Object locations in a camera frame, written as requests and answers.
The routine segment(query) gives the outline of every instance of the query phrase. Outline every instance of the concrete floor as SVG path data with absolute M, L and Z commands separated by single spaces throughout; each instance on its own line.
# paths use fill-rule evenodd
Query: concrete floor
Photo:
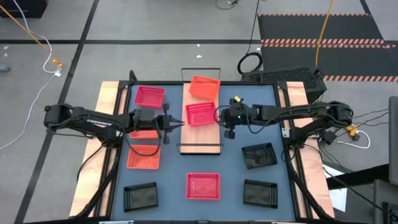
M 225 6 L 223 1 L 220 0 L 220 5 Z M 49 39 L 78 40 L 92 2 L 49 0 L 43 18 L 29 19 L 29 26 Z M 396 1 L 367 2 L 383 37 L 398 40 Z M 328 1 L 319 0 L 266 0 L 260 2 L 259 13 L 326 13 L 328 5 Z M 217 9 L 214 0 L 100 0 L 88 39 L 249 39 L 255 7 L 254 0 L 242 0 L 230 11 Z M 364 13 L 364 10 L 359 0 L 336 0 L 333 13 Z M 259 39 L 258 30 L 256 25 L 254 39 Z M 30 37 L 9 19 L 0 19 L 0 39 Z M 236 64 L 247 47 L 241 44 L 85 45 L 66 103 L 94 109 L 101 82 L 125 80 L 130 69 L 140 80 L 180 80 L 182 67 L 219 67 L 222 80 L 239 80 Z M 253 45 L 251 51 L 258 47 Z M 62 76 L 53 79 L 42 92 L 25 135 L 0 151 L 1 223 L 12 223 L 15 219 L 44 140 L 43 108 L 57 103 L 75 50 L 76 45 L 54 45 L 54 52 L 65 64 Z M 0 145 L 20 133 L 32 100 L 50 78 L 42 71 L 46 57 L 47 52 L 38 45 L 0 45 L 0 63 L 12 67 L 12 72 L 0 74 L 0 127 L 5 127 L 0 134 Z M 255 64 L 255 60 L 249 60 L 244 67 L 249 69 Z M 184 78 L 189 79 L 190 75 L 184 73 Z M 356 114 L 387 108 L 388 97 L 398 95 L 396 83 L 327 82 L 326 85 L 324 101 L 343 101 Z M 340 144 L 327 147 L 352 170 L 387 162 L 387 126 L 364 127 L 363 131 L 372 139 L 369 149 Z M 85 144 L 86 140 L 81 138 L 53 138 L 25 222 L 68 217 Z M 359 144 L 366 144 L 364 138 Z

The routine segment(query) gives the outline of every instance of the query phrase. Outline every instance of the orange striped tape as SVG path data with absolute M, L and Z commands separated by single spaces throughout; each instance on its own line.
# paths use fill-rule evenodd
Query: orange striped tape
M 326 14 L 293 14 L 293 13 L 282 13 L 282 14 L 258 14 L 258 16 L 325 16 Z M 353 13 L 336 13 L 330 14 L 331 16 L 369 16 L 369 14 L 353 14 Z
M 316 44 L 318 39 L 265 39 L 263 44 Z M 382 39 L 323 39 L 322 44 L 383 44 Z
M 325 75 L 323 81 L 346 81 L 346 82 L 398 82 L 397 76 L 388 77 L 364 77 L 364 76 L 346 76 L 346 75 Z
M 299 48 L 315 48 L 317 47 L 316 44 L 263 44 L 262 47 L 299 47 Z M 321 48 L 356 48 L 356 49 L 360 49 L 360 48 L 367 48 L 367 49 L 389 49 L 389 48 L 394 48 L 397 47 L 396 45 L 381 45 L 381 44 L 368 44 L 368 45 L 364 45 L 364 44 L 321 44 Z

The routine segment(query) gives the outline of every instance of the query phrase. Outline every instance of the red basket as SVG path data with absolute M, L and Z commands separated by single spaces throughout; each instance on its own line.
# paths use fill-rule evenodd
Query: red basket
M 158 135 L 155 130 L 133 131 L 133 132 L 130 132 L 130 138 L 132 138 L 132 139 L 157 139 Z
M 216 173 L 187 174 L 187 199 L 219 200 L 220 175 Z
M 156 151 L 157 146 L 131 145 L 131 147 L 141 154 L 152 154 Z M 160 161 L 159 151 L 153 156 L 140 156 L 133 150 L 129 150 L 127 159 L 127 168 L 129 169 L 158 169 Z
M 213 124 L 216 106 L 213 102 L 197 103 L 185 106 L 187 109 L 187 121 L 190 126 L 202 126 Z
M 151 86 L 139 86 L 136 94 L 135 104 L 150 108 L 161 108 L 164 97 L 164 88 Z
M 194 75 L 189 92 L 192 96 L 207 100 L 214 100 L 218 95 L 221 81 L 214 78 L 200 77 Z

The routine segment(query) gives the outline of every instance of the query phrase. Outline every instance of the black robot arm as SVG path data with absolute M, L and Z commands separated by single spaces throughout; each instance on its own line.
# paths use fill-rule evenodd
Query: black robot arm
M 164 105 L 163 115 L 155 117 L 154 110 L 134 110 L 128 114 L 110 115 L 97 111 L 86 110 L 70 105 L 52 105 L 45 107 L 44 126 L 52 131 L 72 129 L 87 136 L 95 136 L 106 147 L 117 147 L 123 138 L 121 133 L 132 131 L 156 130 L 165 131 L 164 143 L 167 144 L 167 133 L 183 124 L 171 125 L 181 121 L 167 115 L 169 106 Z
M 220 114 L 219 123 L 228 128 L 225 137 L 234 139 L 236 125 L 248 125 L 253 134 L 259 133 L 264 127 L 287 119 L 315 118 L 302 128 L 291 127 L 284 133 L 289 138 L 291 146 L 303 147 L 309 136 L 323 132 L 330 127 L 345 128 L 352 123 L 353 111 L 337 101 L 329 103 L 316 102 L 311 105 L 291 106 L 280 108 L 269 105 L 253 105 L 249 107 L 241 101 L 230 99 L 227 109 Z M 252 131 L 250 125 L 262 126 L 258 131 Z

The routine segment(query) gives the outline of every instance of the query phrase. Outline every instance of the white cable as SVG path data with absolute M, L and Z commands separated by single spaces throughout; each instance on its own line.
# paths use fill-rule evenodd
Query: white cable
M 42 92 L 42 90 L 51 82 L 51 80 L 52 80 L 54 77 L 55 77 L 55 75 L 52 75 L 51 78 L 50 78 L 50 80 L 49 80 L 49 81 L 39 90 L 39 92 L 37 93 L 37 96 L 36 96 L 35 100 L 32 102 L 32 104 L 31 104 L 31 106 L 30 106 L 30 109 L 29 109 L 29 112 L 28 112 L 28 114 L 27 114 L 27 118 L 26 118 L 26 121 L 25 121 L 25 126 L 24 126 L 24 129 L 22 130 L 22 133 L 21 133 L 17 138 L 15 138 L 14 140 L 12 140 L 10 143 L 6 144 L 6 145 L 3 146 L 3 147 L 0 147 L 0 151 L 1 151 L 2 149 L 4 149 L 5 147 L 10 146 L 12 143 L 16 142 L 22 135 L 24 135 L 25 130 L 26 130 L 27 123 L 28 123 L 29 118 L 30 118 L 30 114 L 32 113 L 32 108 L 33 108 L 33 106 L 35 105 L 37 99 L 39 98 L 39 95 L 40 95 L 40 93 Z
M 24 12 L 23 12 L 22 9 L 19 7 L 19 5 L 18 5 L 18 3 L 17 3 L 16 0 L 14 0 L 14 3 L 15 3 L 15 5 L 18 7 L 19 12 L 21 12 L 22 17 L 24 18 L 26 29 L 29 30 L 29 32 L 31 32 L 32 34 L 36 35 L 37 37 L 43 38 L 43 39 L 47 42 L 47 44 L 49 45 L 49 48 L 50 48 L 50 55 L 49 55 L 49 57 L 47 58 L 47 60 L 46 60 L 46 61 L 44 62 L 44 64 L 43 64 L 43 70 L 44 70 L 45 72 L 47 72 L 47 73 L 57 73 L 57 72 L 59 73 L 59 72 L 61 72 L 61 68 L 60 68 L 60 67 L 57 67 L 57 70 L 54 71 L 54 72 L 50 72 L 50 71 L 48 71 L 47 69 L 45 69 L 45 66 L 46 66 L 46 64 L 49 62 L 49 60 L 50 60 L 50 58 L 51 58 L 51 55 L 52 55 L 52 47 L 51 47 L 51 44 L 50 44 L 49 40 L 47 40 L 47 38 L 45 38 L 45 37 L 42 36 L 42 35 L 36 34 L 35 32 L 33 32 L 33 31 L 31 31 L 31 30 L 29 29 L 29 26 L 27 25 L 27 21 L 26 21 Z
M 353 146 L 353 147 L 357 147 L 357 148 L 360 148 L 360 149 L 369 149 L 369 147 L 371 146 L 371 138 L 369 138 L 368 134 L 366 134 L 364 131 L 360 131 L 359 130 L 359 131 L 357 131 L 357 133 L 363 133 L 367 137 L 368 146 L 366 146 L 366 147 L 357 146 L 357 145 L 354 145 L 354 144 L 351 144 L 351 143 L 348 143 L 348 142 L 341 142 L 341 141 L 336 141 L 336 140 L 335 140 L 335 142 L 340 143 L 340 144 L 346 144 L 346 145 Z

